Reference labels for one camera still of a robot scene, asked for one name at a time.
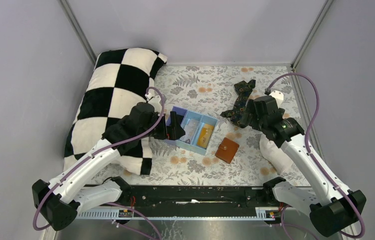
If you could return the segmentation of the pale grey credit card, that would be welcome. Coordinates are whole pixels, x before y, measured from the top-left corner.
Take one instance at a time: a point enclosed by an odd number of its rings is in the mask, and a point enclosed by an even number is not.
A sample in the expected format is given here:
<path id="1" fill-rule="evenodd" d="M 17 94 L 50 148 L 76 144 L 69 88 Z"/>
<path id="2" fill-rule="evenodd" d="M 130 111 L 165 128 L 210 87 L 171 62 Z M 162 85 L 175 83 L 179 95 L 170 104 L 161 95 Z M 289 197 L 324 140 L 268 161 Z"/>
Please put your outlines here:
<path id="1" fill-rule="evenodd" d="M 189 119 L 184 126 L 185 135 L 180 138 L 180 140 L 184 143 L 191 144 L 195 133 L 198 128 L 199 121 L 196 119 Z"/>

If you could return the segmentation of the brown leather card holder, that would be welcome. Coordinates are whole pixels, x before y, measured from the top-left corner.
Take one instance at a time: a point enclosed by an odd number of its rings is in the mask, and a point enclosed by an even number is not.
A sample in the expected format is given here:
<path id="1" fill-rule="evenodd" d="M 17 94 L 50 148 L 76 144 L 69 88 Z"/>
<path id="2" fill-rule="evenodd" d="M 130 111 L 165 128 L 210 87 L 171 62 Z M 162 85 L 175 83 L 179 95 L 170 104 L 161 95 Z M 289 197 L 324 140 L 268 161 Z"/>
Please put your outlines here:
<path id="1" fill-rule="evenodd" d="M 215 156 L 225 163 L 230 164 L 233 161 L 239 147 L 240 145 L 237 142 L 225 137 L 218 146 Z"/>

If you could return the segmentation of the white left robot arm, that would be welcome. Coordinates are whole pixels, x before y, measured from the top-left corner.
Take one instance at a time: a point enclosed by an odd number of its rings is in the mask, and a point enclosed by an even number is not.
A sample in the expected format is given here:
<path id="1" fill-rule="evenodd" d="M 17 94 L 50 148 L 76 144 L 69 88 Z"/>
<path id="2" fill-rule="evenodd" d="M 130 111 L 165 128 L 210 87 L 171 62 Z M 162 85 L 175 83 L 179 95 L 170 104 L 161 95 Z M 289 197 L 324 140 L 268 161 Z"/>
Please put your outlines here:
<path id="1" fill-rule="evenodd" d="M 79 213 L 102 204 L 116 202 L 126 205 L 131 193 L 124 188 L 125 182 L 112 179 L 90 189 L 83 189 L 85 184 L 100 170 L 112 162 L 117 162 L 127 171 L 145 175 L 152 163 L 149 160 L 135 159 L 127 153 L 139 150 L 141 140 L 153 137 L 158 140 L 178 140 L 185 135 L 182 128 L 182 116 L 170 112 L 170 124 L 166 124 L 164 113 L 156 112 L 153 105 L 140 102 L 128 115 L 110 125 L 100 140 L 73 166 L 46 182 L 41 179 L 32 185 L 32 195 L 36 212 L 33 228 L 37 231 L 38 216 L 47 221 L 47 227 L 55 231 L 66 228 Z"/>

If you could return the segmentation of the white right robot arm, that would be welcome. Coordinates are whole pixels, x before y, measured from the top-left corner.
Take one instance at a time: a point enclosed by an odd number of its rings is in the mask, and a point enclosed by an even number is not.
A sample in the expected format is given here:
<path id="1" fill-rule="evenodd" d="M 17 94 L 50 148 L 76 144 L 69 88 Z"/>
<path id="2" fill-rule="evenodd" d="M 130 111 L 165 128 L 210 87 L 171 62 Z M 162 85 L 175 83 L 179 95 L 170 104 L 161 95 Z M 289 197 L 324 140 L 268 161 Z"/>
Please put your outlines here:
<path id="1" fill-rule="evenodd" d="M 302 172 L 314 193 L 294 187 L 286 180 L 269 181 L 262 192 L 265 204 L 275 206 L 282 202 L 309 216 L 314 228 L 324 237 L 341 233 L 343 229 L 363 223 L 361 216 L 367 198 L 361 190 L 352 191 L 315 153 L 306 133 L 294 118 L 283 118 L 283 110 L 271 95 L 247 101 L 240 120 L 262 132 L 275 143 Z"/>

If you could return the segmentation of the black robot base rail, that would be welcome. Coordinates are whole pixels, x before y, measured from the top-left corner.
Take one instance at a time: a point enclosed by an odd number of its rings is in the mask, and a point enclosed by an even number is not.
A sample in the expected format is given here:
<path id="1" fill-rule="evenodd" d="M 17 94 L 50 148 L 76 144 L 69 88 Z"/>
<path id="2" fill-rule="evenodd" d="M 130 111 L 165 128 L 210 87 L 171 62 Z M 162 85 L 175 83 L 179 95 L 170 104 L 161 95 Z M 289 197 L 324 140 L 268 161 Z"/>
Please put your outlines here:
<path id="1" fill-rule="evenodd" d="M 165 221 L 270 221 L 287 204 L 263 187 L 133 185 L 117 200 L 80 213 L 78 219 Z"/>

